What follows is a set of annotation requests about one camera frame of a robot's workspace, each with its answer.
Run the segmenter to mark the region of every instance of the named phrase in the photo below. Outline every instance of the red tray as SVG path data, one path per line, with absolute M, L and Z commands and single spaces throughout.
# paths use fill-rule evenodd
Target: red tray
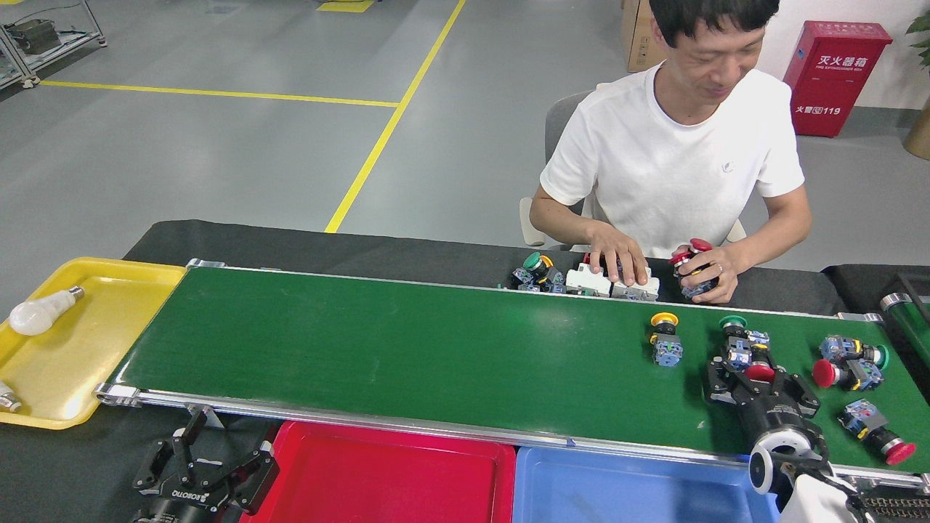
M 281 473 L 239 523 L 509 523 L 516 455 L 486 441 L 286 422 Z

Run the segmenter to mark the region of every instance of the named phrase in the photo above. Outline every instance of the yellow tray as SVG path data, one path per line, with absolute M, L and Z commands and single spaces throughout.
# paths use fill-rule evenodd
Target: yellow tray
M 183 267 L 77 258 L 62 265 L 29 300 L 81 286 L 83 300 L 43 334 L 0 324 L 0 380 L 22 401 L 0 422 L 65 429 L 87 421 L 106 381 L 184 276 Z

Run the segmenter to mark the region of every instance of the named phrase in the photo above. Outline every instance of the gray floor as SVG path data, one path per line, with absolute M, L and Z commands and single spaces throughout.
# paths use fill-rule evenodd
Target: gray floor
M 90 44 L 40 75 L 398 102 L 457 3 L 384 0 L 344 14 L 300 0 L 93 0 L 109 47 Z M 517 201 L 537 184 L 546 110 L 624 74 L 618 5 L 467 0 L 339 232 L 522 245 Z M 4 6 L 0 18 L 12 14 Z M 800 138 L 816 224 L 771 266 L 927 264 L 930 163 L 900 145 L 915 113 L 856 110 L 839 138 Z M 8 88 L 0 93 L 0 311 L 69 259 L 121 257 L 157 221 L 324 230 L 392 114 Z M 762 202 L 751 201 L 744 224 L 763 220 Z

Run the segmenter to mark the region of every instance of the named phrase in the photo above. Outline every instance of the light bulb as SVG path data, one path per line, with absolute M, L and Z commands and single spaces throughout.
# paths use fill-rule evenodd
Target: light bulb
M 22 403 L 13 393 L 13 389 L 9 388 L 6 383 L 0 382 L 0 411 L 16 412 L 20 407 L 22 407 Z
M 9 313 L 9 325 L 25 336 L 42 334 L 81 298 L 84 298 L 84 289 L 72 287 L 39 300 L 20 303 Z

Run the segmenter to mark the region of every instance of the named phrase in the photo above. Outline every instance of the white wall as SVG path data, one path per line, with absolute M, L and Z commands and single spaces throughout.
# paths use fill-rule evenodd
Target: white wall
M 918 35 L 904 32 L 927 9 L 930 0 L 781 0 L 765 32 L 758 68 L 785 75 L 805 20 L 880 23 L 895 42 L 884 49 L 856 105 L 921 109 L 930 98 L 930 69 L 921 70 L 920 51 L 910 47 Z

